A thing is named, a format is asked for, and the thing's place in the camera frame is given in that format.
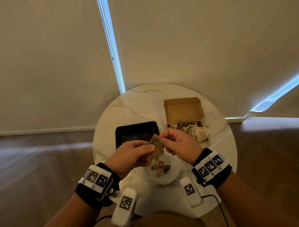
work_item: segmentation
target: black cable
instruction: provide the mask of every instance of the black cable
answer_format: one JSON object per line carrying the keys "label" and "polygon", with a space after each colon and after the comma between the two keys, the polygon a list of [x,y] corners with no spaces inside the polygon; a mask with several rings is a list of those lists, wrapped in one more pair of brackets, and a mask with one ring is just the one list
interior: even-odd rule
{"label": "black cable", "polygon": [[101,217],[99,220],[97,220],[96,222],[95,222],[95,224],[94,224],[94,226],[100,221],[100,220],[102,220],[102,219],[104,219],[104,218],[112,218],[112,215],[107,215],[107,216],[104,216],[104,217]]}
{"label": "black cable", "polygon": [[225,222],[226,222],[226,225],[227,225],[227,227],[229,227],[229,226],[228,226],[228,223],[227,223],[227,220],[226,220],[226,217],[225,217],[225,215],[224,215],[224,212],[223,212],[223,210],[222,210],[222,207],[220,206],[220,203],[219,203],[217,197],[214,196],[214,195],[205,195],[205,196],[202,196],[202,198],[209,197],[209,196],[213,196],[213,197],[216,199],[216,201],[217,201],[217,203],[218,203],[218,205],[219,205],[219,207],[220,207],[220,210],[221,210],[221,212],[222,212],[222,214],[223,214],[223,217],[224,217],[224,220],[225,220]]}

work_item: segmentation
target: hand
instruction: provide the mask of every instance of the hand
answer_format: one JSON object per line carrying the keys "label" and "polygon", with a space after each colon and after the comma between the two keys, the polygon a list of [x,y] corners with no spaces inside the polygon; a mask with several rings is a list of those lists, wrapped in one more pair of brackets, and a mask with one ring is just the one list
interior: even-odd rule
{"label": "hand", "polygon": [[187,133],[174,128],[168,128],[159,136],[166,151],[177,155],[183,161],[193,165],[203,148]]}
{"label": "hand", "polygon": [[150,166],[151,160],[147,154],[154,150],[154,145],[144,145],[143,140],[127,141],[116,149],[105,162],[105,165],[113,170],[122,180],[135,167]]}

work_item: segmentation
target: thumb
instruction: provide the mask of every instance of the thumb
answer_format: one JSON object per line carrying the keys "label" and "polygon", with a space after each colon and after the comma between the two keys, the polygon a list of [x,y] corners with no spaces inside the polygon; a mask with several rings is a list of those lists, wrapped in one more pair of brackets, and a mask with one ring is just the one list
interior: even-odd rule
{"label": "thumb", "polygon": [[160,138],[160,141],[163,143],[163,145],[165,147],[167,147],[168,149],[175,151],[176,147],[177,147],[177,142],[174,142],[172,140],[166,139],[166,138]]}
{"label": "thumb", "polygon": [[138,158],[142,155],[148,154],[150,152],[153,152],[155,150],[155,146],[152,144],[148,145],[142,145],[140,147],[134,148],[135,154],[138,156]]}

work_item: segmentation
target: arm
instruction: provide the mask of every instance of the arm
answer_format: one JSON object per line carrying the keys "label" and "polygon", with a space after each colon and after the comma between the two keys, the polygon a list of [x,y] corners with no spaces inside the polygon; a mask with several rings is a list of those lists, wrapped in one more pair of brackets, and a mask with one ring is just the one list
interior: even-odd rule
{"label": "arm", "polygon": [[[123,143],[105,162],[121,179],[139,166],[150,166],[146,154],[155,150],[154,145],[143,145],[144,141],[134,140]],[[45,227],[92,227],[100,211],[85,203],[76,193],[58,211]]]}
{"label": "arm", "polygon": [[[183,131],[169,128],[160,139],[167,152],[193,165],[203,148]],[[217,189],[218,195],[237,226],[299,226],[290,215],[253,191],[233,172]]]}

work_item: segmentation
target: cardboard box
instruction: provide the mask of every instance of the cardboard box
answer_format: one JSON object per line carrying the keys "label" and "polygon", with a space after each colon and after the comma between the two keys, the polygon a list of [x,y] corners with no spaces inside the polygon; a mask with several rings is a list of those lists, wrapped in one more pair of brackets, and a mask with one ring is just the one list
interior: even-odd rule
{"label": "cardboard box", "polygon": [[196,121],[199,127],[203,127],[201,120],[205,117],[200,99],[197,97],[166,99],[164,100],[167,125],[179,122]]}

